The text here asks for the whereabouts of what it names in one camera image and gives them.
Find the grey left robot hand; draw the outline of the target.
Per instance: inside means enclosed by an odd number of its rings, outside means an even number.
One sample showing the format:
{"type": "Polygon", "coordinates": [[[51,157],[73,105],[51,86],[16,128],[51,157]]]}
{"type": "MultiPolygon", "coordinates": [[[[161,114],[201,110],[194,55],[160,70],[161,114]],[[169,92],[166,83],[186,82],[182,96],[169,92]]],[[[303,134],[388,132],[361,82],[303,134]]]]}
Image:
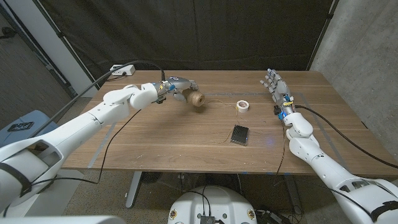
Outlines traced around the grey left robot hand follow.
{"type": "Polygon", "coordinates": [[[154,84],[157,90],[156,103],[161,104],[166,100],[166,95],[171,93],[177,101],[187,102],[187,97],[183,95],[184,90],[199,90],[195,80],[188,80],[182,77],[169,77],[166,81],[154,84]]]}

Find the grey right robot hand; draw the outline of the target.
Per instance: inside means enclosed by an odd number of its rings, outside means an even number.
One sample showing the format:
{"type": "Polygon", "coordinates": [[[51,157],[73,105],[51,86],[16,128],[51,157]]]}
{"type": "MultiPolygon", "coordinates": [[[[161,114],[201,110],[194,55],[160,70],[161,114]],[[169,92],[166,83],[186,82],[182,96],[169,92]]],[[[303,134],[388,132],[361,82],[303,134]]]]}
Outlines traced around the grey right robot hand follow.
{"type": "Polygon", "coordinates": [[[287,115],[295,112],[294,98],[286,82],[275,70],[268,68],[265,79],[265,81],[261,80],[260,83],[272,96],[272,100],[275,103],[274,114],[280,120],[283,120],[287,115]]]}

